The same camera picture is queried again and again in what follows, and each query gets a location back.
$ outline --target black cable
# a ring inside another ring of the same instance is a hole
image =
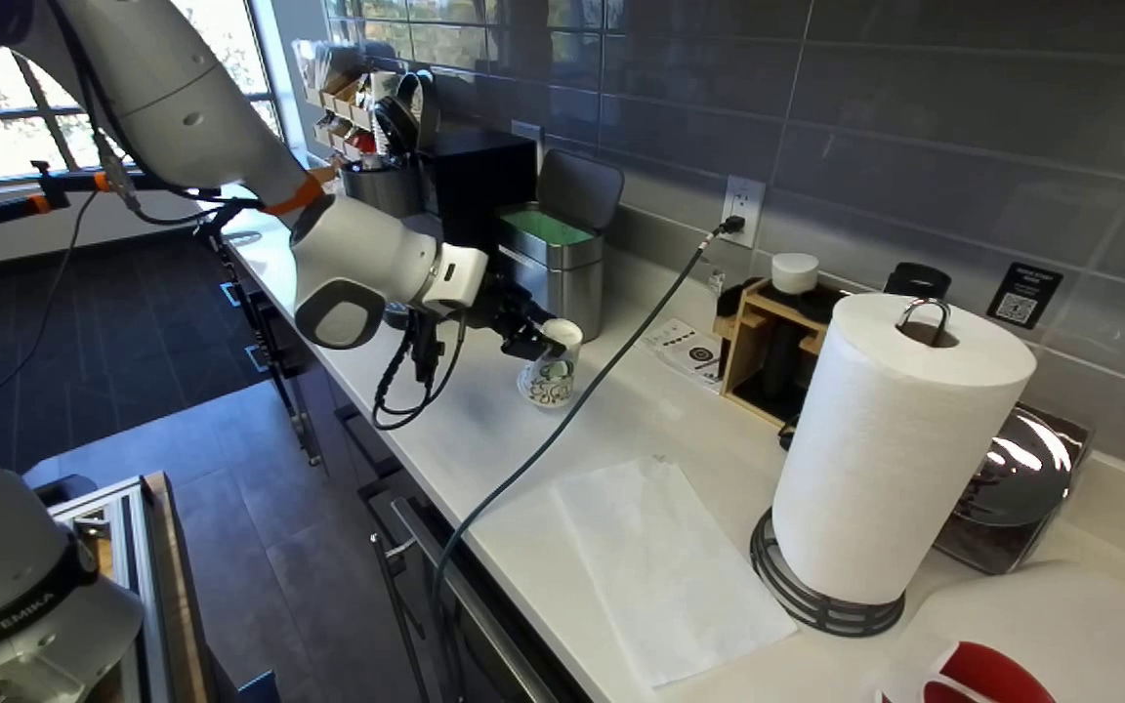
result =
[[[158,216],[147,216],[145,206],[130,206],[140,224],[152,224],[152,225],[200,225],[205,216],[186,216],[186,219],[158,219]]]
[[[73,225],[69,225],[67,249],[63,249],[57,270],[56,270],[56,277],[50,277],[50,287],[48,287],[48,298],[43,298],[43,322],[39,322],[39,330],[30,332],[30,345],[22,348],[22,354],[19,354],[19,361],[13,363],[13,371],[0,380],[0,391],[15,384],[15,374],[36,361],[36,353],[39,353],[43,339],[48,339],[48,330],[50,330],[50,315],[56,315],[56,301],[57,301],[57,290],[63,290],[63,283],[67,283],[69,257],[73,257],[73,249],[76,249],[76,241],[80,241],[80,224],[84,224],[84,210],[91,210],[93,201],[97,201],[97,192],[84,195],[84,205],[80,205],[80,210],[76,210],[76,219],[73,219]]]
[[[448,380],[454,380],[454,367],[458,367],[458,361],[459,361],[466,339],[470,339],[470,322],[459,315],[459,322],[458,322],[458,339],[454,339],[454,353],[448,353],[448,363],[445,363],[441,384],[436,384],[436,387],[425,387],[425,399],[420,399],[418,406],[398,409],[398,406],[385,406],[385,391],[390,391],[390,384],[395,384],[395,374],[398,374],[398,367],[402,367],[402,361],[406,361],[406,348],[410,348],[410,332],[402,332],[398,353],[390,354],[385,371],[378,374],[369,427],[390,432],[390,430],[410,427],[420,409],[429,409],[429,406],[445,393],[445,387],[448,387]]]
[[[445,540],[441,557],[436,557],[436,576],[429,581],[429,596],[436,604],[445,604],[445,572],[458,555],[458,544],[466,540],[466,533],[522,477],[535,469],[535,461],[565,432],[565,427],[576,418],[576,409],[595,399],[595,391],[605,384],[605,374],[634,353],[634,345],[647,332],[647,323],[668,310],[668,301],[675,298],[675,290],[687,283],[687,274],[694,270],[694,263],[705,253],[705,246],[718,233],[740,229],[740,219],[724,219],[684,263],[684,270],[675,274],[675,283],[668,287],[668,293],[647,310],[647,315],[634,330],[634,337],[608,354],[608,363],[589,380],[589,387],[569,404],[569,409],[562,414],[562,421],[518,461],[518,469],[513,477],[503,477]],[[436,619],[436,624],[445,624],[441,633],[441,654],[448,665],[448,675],[458,675],[458,643],[454,643],[454,629],[445,619]]]

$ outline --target red object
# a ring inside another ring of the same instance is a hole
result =
[[[976,694],[988,694],[994,703],[1056,703],[1056,694],[1028,667],[1018,667],[1017,660],[1007,660],[994,647],[985,647],[985,643],[974,643],[974,641],[961,641],[954,647],[954,658],[946,660],[941,675],[958,680],[961,689],[970,689]],[[932,701],[932,689],[946,689],[946,684],[925,684],[923,689],[923,694],[928,703],[954,703],[954,701]]]
[[[958,693],[958,689],[946,689],[946,684],[928,680],[923,689],[923,703],[974,703],[974,701],[966,693]]]
[[[376,132],[355,132],[355,152],[376,155]]]

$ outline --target wall outlet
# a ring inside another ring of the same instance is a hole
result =
[[[724,216],[718,219],[730,219],[730,216],[744,219],[740,233],[734,233],[730,241],[753,246],[761,195],[767,195],[761,179],[726,177],[726,201],[724,201]]]
[[[1059,287],[1061,287],[1061,274],[1010,263],[988,306],[988,315],[1017,323],[1017,330],[1035,330],[1048,301],[1056,301]]]

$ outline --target paper towel holder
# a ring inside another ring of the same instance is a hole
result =
[[[906,595],[894,600],[867,604],[867,600],[841,600],[804,585],[785,564],[781,544],[774,540],[774,509],[761,510],[750,534],[750,564],[759,578],[774,589],[774,596],[785,604],[785,615],[819,633],[877,637],[906,615]]]
[[[936,306],[941,322],[936,323],[923,323],[912,322],[916,310]],[[925,345],[925,348],[958,348],[958,337],[950,337],[950,301],[946,298],[916,298],[906,306],[899,332]]]

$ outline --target wooden box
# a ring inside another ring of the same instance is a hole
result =
[[[718,322],[726,348],[724,393],[791,427],[834,301],[841,290],[826,287],[804,298],[781,298],[767,283],[744,287],[737,311]]]

